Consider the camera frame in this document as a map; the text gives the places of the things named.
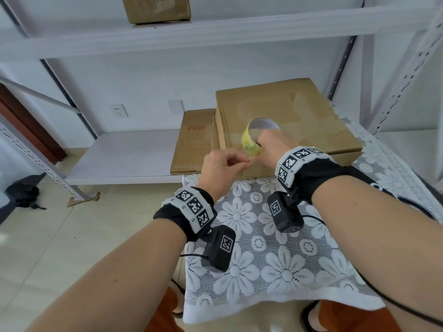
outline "floral lace pattern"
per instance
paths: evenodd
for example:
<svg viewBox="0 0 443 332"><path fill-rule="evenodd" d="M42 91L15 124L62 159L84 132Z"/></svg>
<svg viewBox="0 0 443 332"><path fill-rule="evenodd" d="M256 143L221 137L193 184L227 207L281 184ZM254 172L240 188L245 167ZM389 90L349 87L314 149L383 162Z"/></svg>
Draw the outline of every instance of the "floral lace pattern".
<svg viewBox="0 0 443 332"><path fill-rule="evenodd" d="M364 147L353 166L393 194L420 203L443 224L443 207L412 170L360 125L340 118ZM195 186L198 177L184 176L183 185ZM266 203L275 191L283 191L275 176L236 181L216 203L213 225L236 232L230 267L226 273L208 272L200 257L186 257L185 323L227 316L259 301L329 299L365 309L384 306L316 219L321 216L315 207L299 205L305 222L299 232L275 229ZM204 246L199 240L185 251L201 254Z"/></svg>

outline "black sandal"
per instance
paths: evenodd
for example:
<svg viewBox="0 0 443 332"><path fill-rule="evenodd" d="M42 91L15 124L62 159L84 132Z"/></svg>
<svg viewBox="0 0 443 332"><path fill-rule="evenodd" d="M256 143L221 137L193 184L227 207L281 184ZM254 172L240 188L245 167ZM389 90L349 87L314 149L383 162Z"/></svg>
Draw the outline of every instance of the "black sandal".
<svg viewBox="0 0 443 332"><path fill-rule="evenodd" d="M317 305L318 301L313 301L310 303L307 307L305 307L302 310L302 313L300 314L300 325L302 325L302 328L305 332L318 332L317 330L313 329L311 324L309 324L309 312L312 311L312 309Z"/></svg>
<svg viewBox="0 0 443 332"><path fill-rule="evenodd" d="M172 283L174 283L174 284L177 286L177 288L180 290L180 292L181 292L183 295L185 295L186 290L183 289L183 288L180 286L180 284L178 284L178 283L177 283L176 281L174 281L173 279L171 279L171 281L172 281ZM172 315L174 316L174 318L177 318L177 319L182 319L182 318L183 318L183 312L180 312L180 313L172 312Z"/></svg>

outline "wall switch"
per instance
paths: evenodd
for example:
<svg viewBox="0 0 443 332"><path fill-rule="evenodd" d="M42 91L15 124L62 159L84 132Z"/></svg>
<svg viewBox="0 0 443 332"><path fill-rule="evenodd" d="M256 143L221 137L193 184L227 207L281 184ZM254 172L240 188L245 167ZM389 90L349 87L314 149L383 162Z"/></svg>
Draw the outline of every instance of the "wall switch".
<svg viewBox="0 0 443 332"><path fill-rule="evenodd" d="M123 104L115 104L111 105L113 115L116 118L127 118L128 114L126 113L125 107Z"/></svg>
<svg viewBox="0 0 443 332"><path fill-rule="evenodd" d="M183 101L182 100L171 100L168 101L169 110L172 114L183 114L185 112L185 109L183 107Z"/></svg>

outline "forearm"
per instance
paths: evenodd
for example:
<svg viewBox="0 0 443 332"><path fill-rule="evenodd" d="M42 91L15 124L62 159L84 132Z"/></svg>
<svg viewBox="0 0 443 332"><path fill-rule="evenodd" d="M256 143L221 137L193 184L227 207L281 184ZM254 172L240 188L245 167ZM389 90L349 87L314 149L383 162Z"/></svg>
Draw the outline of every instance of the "forearm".
<svg viewBox="0 0 443 332"><path fill-rule="evenodd" d="M312 201L352 264L378 290L443 318L443 228L350 176L332 178Z"/></svg>
<svg viewBox="0 0 443 332"><path fill-rule="evenodd" d="M153 220L75 282L28 331L143 331L185 244L175 223Z"/></svg>

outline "tape roll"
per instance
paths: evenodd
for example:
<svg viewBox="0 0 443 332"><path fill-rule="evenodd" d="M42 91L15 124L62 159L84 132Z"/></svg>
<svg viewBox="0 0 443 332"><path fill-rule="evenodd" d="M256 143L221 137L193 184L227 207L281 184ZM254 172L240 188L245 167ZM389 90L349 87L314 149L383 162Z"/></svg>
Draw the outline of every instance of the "tape roll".
<svg viewBox="0 0 443 332"><path fill-rule="evenodd" d="M261 153L261 147L252 139L249 131L251 129L281 129L277 122L271 119L258 117L252 119L248 123L248 127L241 136L241 144L243 149L251 156L258 156Z"/></svg>

